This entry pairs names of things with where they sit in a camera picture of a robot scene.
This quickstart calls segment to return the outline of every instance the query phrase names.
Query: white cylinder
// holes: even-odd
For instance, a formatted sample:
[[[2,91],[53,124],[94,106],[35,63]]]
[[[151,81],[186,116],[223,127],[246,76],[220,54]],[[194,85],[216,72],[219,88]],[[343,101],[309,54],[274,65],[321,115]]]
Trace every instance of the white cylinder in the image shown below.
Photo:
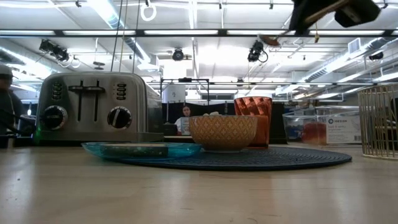
[[[185,101],[185,85],[169,85],[163,91],[163,103],[183,103]]]

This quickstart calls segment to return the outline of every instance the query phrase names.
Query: toaster knob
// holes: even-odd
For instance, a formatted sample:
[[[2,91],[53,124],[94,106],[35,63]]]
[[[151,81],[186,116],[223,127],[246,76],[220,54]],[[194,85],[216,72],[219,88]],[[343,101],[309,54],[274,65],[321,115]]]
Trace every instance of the toaster knob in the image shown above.
[[[44,123],[44,126],[51,130],[62,128],[67,120],[67,111],[60,106],[49,106],[44,110],[44,114],[41,117],[41,121]]]
[[[117,106],[108,114],[108,124],[116,129],[128,128],[131,124],[130,111],[122,106]]]

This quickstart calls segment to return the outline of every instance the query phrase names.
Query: orange glass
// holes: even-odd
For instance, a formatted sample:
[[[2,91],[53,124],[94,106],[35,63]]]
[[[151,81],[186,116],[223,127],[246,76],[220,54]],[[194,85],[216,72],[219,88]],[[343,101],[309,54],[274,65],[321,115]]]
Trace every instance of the orange glass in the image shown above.
[[[251,146],[268,147],[272,99],[262,96],[248,96],[235,99],[234,105],[236,115],[257,117],[257,133]]]

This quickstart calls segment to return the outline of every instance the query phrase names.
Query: countertop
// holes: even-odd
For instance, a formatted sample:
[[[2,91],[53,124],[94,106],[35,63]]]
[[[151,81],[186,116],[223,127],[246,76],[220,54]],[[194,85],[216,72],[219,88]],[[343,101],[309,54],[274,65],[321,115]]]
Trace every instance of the countertop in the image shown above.
[[[353,161],[210,172],[118,164],[80,147],[0,149],[0,223],[396,223],[398,161],[328,150]]]

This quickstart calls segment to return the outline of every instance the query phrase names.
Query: teal plate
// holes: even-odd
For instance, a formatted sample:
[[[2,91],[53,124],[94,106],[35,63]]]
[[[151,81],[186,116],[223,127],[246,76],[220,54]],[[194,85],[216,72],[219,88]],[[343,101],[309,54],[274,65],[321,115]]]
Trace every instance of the teal plate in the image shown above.
[[[103,159],[113,161],[161,161],[193,156],[201,145],[169,142],[86,142],[83,148]]]

